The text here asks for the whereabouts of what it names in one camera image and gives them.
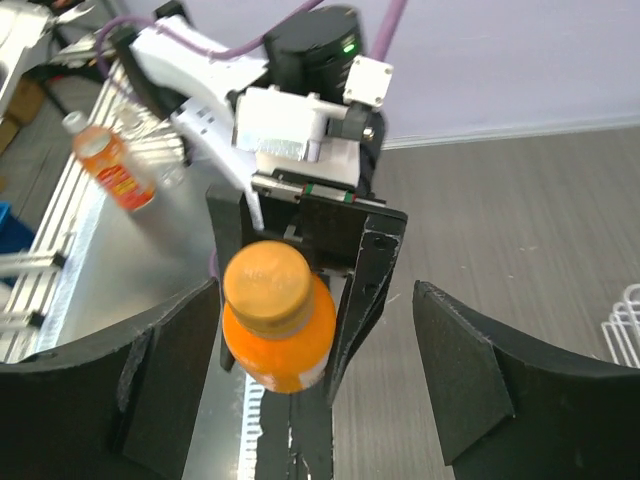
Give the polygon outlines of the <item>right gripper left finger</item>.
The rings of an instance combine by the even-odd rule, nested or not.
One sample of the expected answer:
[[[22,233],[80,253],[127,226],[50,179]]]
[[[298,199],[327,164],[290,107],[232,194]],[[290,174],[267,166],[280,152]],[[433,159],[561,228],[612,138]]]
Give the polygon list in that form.
[[[220,314],[202,282],[1,368],[5,479],[178,479]]]

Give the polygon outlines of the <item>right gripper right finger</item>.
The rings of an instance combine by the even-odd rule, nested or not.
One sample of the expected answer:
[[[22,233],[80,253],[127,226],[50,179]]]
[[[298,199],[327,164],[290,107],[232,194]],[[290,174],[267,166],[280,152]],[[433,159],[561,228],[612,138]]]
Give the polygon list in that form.
[[[553,346],[416,282],[413,318],[458,479],[635,479],[639,373]]]

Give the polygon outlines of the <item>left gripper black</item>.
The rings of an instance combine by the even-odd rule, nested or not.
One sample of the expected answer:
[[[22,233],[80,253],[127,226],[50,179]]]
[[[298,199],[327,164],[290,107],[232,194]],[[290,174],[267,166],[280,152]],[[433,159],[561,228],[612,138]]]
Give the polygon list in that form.
[[[385,208],[371,188],[364,195],[348,185],[288,171],[265,174],[257,170],[253,155],[251,186],[261,201],[267,235],[296,243],[317,270],[347,270],[323,385],[326,401],[332,403],[350,360],[384,310],[408,216]],[[243,190],[210,186],[206,201],[224,304],[223,275],[254,227]]]

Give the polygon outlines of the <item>orange juice bottle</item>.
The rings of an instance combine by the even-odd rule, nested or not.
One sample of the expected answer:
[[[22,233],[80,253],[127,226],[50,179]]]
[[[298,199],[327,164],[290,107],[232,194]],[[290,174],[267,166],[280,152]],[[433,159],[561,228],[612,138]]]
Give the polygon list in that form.
[[[236,362],[267,390],[292,394],[318,383],[337,328],[331,293],[294,247],[259,241],[223,276],[223,335]]]

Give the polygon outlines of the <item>orange bottle cap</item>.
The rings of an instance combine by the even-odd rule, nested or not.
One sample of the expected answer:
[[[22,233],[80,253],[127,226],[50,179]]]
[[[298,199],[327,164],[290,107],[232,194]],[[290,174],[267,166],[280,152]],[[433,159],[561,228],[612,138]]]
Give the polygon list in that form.
[[[231,311],[248,330],[278,337],[300,329],[313,310],[313,278],[292,246],[259,241],[230,260],[223,291]]]

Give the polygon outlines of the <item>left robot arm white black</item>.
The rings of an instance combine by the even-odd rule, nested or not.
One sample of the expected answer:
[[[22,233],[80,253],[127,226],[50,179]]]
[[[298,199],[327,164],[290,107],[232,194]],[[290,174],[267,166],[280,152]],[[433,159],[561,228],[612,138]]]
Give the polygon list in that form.
[[[228,49],[171,1],[100,33],[130,94],[227,181],[207,196],[222,277],[221,365],[268,390],[336,397],[380,318],[408,222],[371,190],[386,133],[394,1],[371,48],[357,11],[307,1]]]

